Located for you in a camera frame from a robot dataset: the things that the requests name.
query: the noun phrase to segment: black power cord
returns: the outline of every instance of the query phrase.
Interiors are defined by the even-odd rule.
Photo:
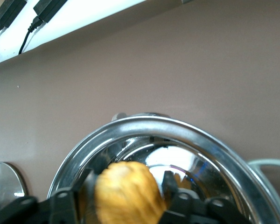
[[[37,27],[39,27],[42,23],[43,23],[43,21],[38,16],[33,19],[30,27],[28,28],[28,32],[26,33],[25,39],[23,41],[23,44],[22,44],[22,46],[20,48],[19,55],[22,53],[22,51],[24,49],[24,46],[25,46],[25,44],[27,42],[29,34],[31,34],[33,32],[33,30],[35,30]]]
[[[67,0],[40,0],[34,7],[37,16],[33,19],[28,32],[24,38],[23,44],[19,50],[19,55],[23,52],[28,36],[43,22],[48,23]]]
[[[0,6],[0,30],[8,28],[26,5],[26,0],[5,0]]]

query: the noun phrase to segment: round metal lid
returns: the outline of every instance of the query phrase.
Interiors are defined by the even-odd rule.
[[[159,185],[164,171],[171,170],[202,200],[223,197],[252,223],[280,223],[273,204],[245,161],[205,131],[160,116],[118,119],[89,134],[63,161],[48,197],[58,189],[73,186],[86,167],[99,175],[117,161],[146,164]]]
[[[11,164],[0,162],[0,210],[26,194],[27,188],[19,170]]]

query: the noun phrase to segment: yellow object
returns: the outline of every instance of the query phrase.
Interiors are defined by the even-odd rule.
[[[135,161],[112,163],[94,191],[102,224],[157,224],[166,205],[149,168]]]

